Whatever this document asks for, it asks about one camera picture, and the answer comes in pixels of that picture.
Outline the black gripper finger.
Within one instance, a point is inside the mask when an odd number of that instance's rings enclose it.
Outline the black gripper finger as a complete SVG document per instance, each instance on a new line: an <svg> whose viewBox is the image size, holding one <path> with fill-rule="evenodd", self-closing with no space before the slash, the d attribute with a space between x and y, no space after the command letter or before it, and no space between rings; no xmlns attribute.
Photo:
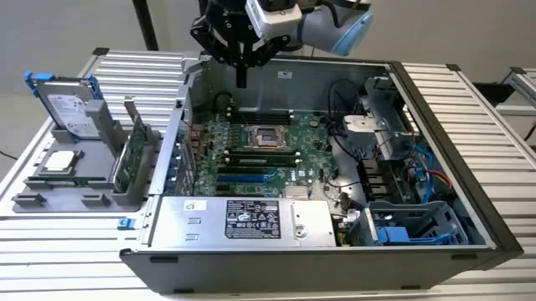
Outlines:
<svg viewBox="0 0 536 301"><path fill-rule="evenodd" d="M248 87L248 69L257 66L264 66L286 47L290 42L290 36L284 35L269 39L256 50L254 44L246 43L241 56L241 87Z"/></svg>
<svg viewBox="0 0 536 301"><path fill-rule="evenodd" d="M197 40L198 44L204 47L206 52L213 58L236 69L236 84L237 88L242 87L242 59L238 52L238 44L230 41L225 45L212 32L210 23L208 21L196 21L190 28L192 37Z"/></svg>

